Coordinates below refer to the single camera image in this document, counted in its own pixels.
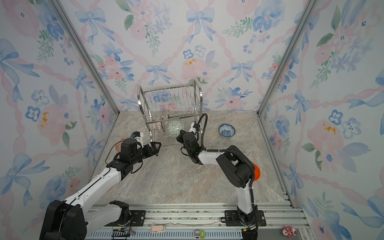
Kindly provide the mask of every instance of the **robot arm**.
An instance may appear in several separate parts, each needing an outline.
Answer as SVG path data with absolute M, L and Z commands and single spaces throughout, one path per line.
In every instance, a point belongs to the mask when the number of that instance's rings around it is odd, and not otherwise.
M 201 146 L 195 137 L 200 131 L 200 121 L 206 116 L 201 136 Z M 223 170 L 227 179 L 236 187 L 238 198 L 238 218 L 244 226 L 256 226 L 257 206 L 253 200 L 252 183 L 255 179 L 255 167 L 251 161 L 234 145 L 226 149 L 206 149 L 203 146 L 207 114 L 203 114 L 198 123 L 192 123 L 189 132 L 180 131 L 177 141 L 182 143 L 188 156 L 195 164 L 215 164 Z
M 112 201 L 105 208 L 87 213 L 93 204 L 112 186 L 132 172 L 133 165 L 159 153 L 161 143 L 143 145 L 142 132 L 134 132 L 121 144 L 113 161 L 80 191 L 64 201 L 53 201 L 45 213 L 40 240 L 84 239 L 95 230 L 115 222 L 121 226 L 129 223 L 129 205 Z

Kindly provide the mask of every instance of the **marble countertop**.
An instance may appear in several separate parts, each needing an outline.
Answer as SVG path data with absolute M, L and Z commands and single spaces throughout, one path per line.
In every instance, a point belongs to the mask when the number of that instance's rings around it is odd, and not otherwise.
M 261 171 L 261 177 L 254 182 L 256 202 L 280 202 L 282 189 L 273 168 L 265 142 L 252 111 L 209 111 L 204 135 L 207 148 L 237 146 Z M 223 138 L 218 127 L 229 123 L 236 134 Z M 144 144 L 149 134 L 140 112 L 120 112 L 114 129 L 106 143 L 94 176 L 105 168 L 105 158 L 111 147 L 134 131 L 144 133 Z M 182 203 L 227 203 L 237 204 L 235 187 L 227 180 L 218 165 L 194 164 L 189 157 L 180 153 L 181 146 L 162 147 L 158 156 L 143 161 L 141 169 L 127 175 L 123 181 L 108 190 L 96 204 L 105 205 L 112 200 L 129 204 L 182 204 Z M 113 149 L 107 162 L 116 150 Z

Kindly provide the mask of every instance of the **wire rack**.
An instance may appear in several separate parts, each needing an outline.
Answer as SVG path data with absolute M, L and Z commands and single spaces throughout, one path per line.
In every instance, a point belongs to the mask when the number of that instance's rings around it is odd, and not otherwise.
M 202 114 L 203 93 L 198 82 L 185 86 L 143 91 L 137 87 L 137 100 L 152 141 L 163 147 L 180 145 L 165 132 L 168 121 L 180 119 L 189 130 L 190 124 Z

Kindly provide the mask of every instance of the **black cable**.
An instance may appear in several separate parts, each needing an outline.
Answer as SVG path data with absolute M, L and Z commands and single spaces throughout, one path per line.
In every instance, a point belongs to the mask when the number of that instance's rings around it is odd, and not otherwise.
M 200 119 L 199 119 L 199 121 L 197 123 L 200 124 L 200 122 L 201 122 L 201 120 L 203 119 L 204 116 L 205 116 L 204 127 L 203 127 L 203 131 L 201 132 L 201 148 L 203 150 L 206 150 L 206 148 L 204 147 L 203 139 L 204 139 L 205 128 L 206 128 L 207 122 L 208 122 L 208 114 L 203 113 L 203 115 L 201 115 L 201 117 L 200 117 Z
M 182 151 L 183 148 L 184 148 L 184 146 L 182 146 L 182 147 L 180 148 L 180 152 L 181 152 L 182 154 L 184 154 L 185 156 L 188 156 L 188 157 L 189 157 L 188 154 L 183 153 L 183 151 Z

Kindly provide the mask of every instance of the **pink toy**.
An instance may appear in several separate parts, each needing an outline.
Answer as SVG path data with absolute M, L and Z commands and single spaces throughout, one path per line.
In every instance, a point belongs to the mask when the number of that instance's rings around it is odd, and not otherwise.
M 296 236 L 297 235 L 297 231 L 296 229 L 294 229 L 292 226 L 283 226 L 283 234 L 289 238 L 291 238 L 292 236 Z

